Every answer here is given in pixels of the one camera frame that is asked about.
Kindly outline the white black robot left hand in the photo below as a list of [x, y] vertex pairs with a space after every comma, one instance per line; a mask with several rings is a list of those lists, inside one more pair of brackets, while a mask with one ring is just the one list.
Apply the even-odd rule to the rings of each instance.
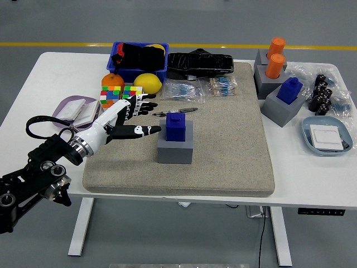
[[160, 126], [125, 124], [132, 117], [147, 115], [157, 107], [157, 103], [146, 101], [155, 97], [154, 94], [139, 94], [119, 100], [102, 113], [90, 128], [77, 133], [70, 145], [81, 156], [90, 157], [111, 140], [137, 139], [160, 132]]

